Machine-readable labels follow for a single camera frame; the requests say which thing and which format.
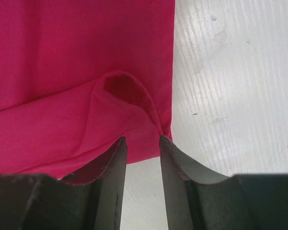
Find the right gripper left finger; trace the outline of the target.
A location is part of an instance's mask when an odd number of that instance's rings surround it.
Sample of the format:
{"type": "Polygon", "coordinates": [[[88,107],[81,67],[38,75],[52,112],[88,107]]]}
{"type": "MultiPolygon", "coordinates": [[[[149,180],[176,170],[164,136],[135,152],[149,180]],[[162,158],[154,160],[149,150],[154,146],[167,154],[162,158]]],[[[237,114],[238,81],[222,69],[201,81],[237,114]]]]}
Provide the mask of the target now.
{"type": "Polygon", "coordinates": [[[127,145],[106,152],[61,179],[0,174],[0,230],[118,230],[127,145]]]}

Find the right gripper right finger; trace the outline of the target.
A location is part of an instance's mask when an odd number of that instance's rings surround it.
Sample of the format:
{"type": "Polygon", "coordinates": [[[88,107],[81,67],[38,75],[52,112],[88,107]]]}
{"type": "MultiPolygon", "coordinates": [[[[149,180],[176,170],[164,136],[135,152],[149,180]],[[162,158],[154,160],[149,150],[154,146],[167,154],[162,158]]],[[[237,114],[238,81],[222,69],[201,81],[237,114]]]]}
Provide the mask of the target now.
{"type": "Polygon", "coordinates": [[[288,230],[288,174],[217,173],[159,141],[168,228],[288,230]]]}

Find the pink t shirt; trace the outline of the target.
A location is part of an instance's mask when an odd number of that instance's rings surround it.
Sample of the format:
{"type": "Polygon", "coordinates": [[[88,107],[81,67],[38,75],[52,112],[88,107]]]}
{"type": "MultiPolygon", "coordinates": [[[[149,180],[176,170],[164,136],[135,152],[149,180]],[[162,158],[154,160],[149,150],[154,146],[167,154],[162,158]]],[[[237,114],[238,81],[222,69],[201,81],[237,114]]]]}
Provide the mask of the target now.
{"type": "Polygon", "coordinates": [[[0,174],[77,170],[170,136],[173,0],[0,0],[0,174]]]}

